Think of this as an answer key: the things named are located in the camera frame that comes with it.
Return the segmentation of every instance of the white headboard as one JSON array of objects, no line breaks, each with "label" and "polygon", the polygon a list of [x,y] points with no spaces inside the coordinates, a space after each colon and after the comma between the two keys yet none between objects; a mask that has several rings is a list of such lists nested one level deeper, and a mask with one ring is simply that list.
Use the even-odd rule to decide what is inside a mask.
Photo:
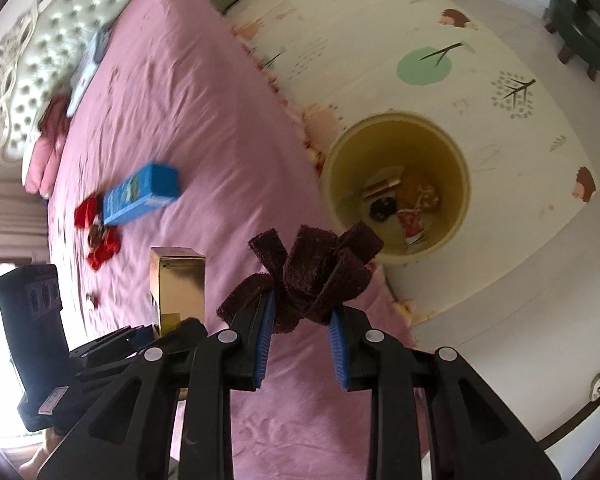
[{"label": "white headboard", "polygon": [[86,43],[130,0],[36,0],[0,42],[0,161],[18,163]]}]

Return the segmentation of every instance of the brown fabric bow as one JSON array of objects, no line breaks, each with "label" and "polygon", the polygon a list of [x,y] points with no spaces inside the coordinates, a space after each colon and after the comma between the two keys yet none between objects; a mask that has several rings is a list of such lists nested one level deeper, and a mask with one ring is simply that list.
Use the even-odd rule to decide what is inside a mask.
[{"label": "brown fabric bow", "polygon": [[287,254],[275,229],[249,240],[268,274],[252,274],[224,300],[218,316],[231,324],[235,314],[266,290],[275,290],[274,333],[291,332],[305,317],[327,325],[334,307],[359,296],[371,281],[366,264],[382,240],[363,222],[342,236],[302,225]]}]

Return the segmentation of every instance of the pink blanket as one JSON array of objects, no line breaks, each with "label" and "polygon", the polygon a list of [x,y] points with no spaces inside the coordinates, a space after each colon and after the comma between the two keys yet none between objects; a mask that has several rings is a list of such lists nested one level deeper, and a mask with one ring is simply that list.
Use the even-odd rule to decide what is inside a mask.
[{"label": "pink blanket", "polygon": [[[294,127],[207,0],[133,0],[74,116],[49,204],[65,308],[92,336],[155,322],[149,248],[191,247],[207,257],[206,326],[223,328],[216,308],[263,271],[247,240],[273,227],[289,248],[301,223],[330,228]],[[74,208],[151,160],[178,169],[181,198],[123,225],[122,252],[93,272]],[[353,303],[410,341],[383,285]],[[341,390],[330,354],[326,328],[310,322],[273,337],[262,389],[232,395],[237,479],[365,477],[369,395]]]}]

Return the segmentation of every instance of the patterned play mat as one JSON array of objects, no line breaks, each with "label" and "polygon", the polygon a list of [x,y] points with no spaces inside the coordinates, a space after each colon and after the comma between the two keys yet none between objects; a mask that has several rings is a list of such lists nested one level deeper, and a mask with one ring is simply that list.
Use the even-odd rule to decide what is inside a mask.
[{"label": "patterned play mat", "polygon": [[472,184],[464,225],[439,251],[386,269],[416,322],[514,269],[595,192],[590,161],[542,83],[448,0],[241,0],[228,19],[323,151],[392,110],[429,118],[460,147]]}]

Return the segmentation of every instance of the green stool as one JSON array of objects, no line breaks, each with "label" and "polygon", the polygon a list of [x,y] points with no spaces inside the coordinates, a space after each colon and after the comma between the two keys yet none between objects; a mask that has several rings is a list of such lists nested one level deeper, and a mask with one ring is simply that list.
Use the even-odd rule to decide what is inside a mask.
[{"label": "green stool", "polygon": [[558,59],[564,64],[577,54],[588,65],[587,75],[596,80],[600,70],[600,27],[575,2],[551,0],[549,22],[545,25],[551,34],[557,32],[564,40]]}]

